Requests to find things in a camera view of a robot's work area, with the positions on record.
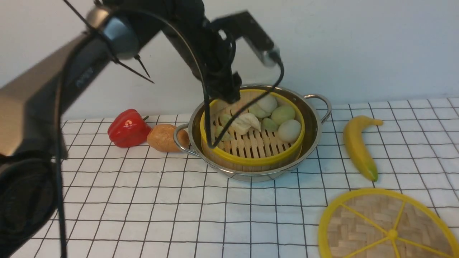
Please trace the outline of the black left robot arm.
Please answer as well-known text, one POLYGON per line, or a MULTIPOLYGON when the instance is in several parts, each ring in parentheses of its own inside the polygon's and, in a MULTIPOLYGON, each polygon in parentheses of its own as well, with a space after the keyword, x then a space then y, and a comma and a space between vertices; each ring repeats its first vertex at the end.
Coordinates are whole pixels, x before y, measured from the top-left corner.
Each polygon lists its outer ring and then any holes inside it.
POLYGON ((201 0, 104 0, 85 21, 87 31, 1 88, 2 258, 55 211, 67 256, 61 117, 110 62, 133 58, 163 32, 201 80, 206 100, 240 99, 241 78, 231 70, 235 38, 224 40, 211 27, 201 0))

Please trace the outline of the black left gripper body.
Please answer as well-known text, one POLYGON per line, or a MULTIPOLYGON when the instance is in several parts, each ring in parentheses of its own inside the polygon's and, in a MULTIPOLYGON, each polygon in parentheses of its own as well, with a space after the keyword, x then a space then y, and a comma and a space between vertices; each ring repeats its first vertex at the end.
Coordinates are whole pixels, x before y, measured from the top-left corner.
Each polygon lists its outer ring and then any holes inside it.
POLYGON ((236 91, 241 82, 240 76, 231 69, 236 55, 236 40, 228 32, 224 34, 226 38, 210 25, 200 27, 200 54, 204 67, 202 87, 205 101, 214 98, 232 104, 240 98, 236 91))

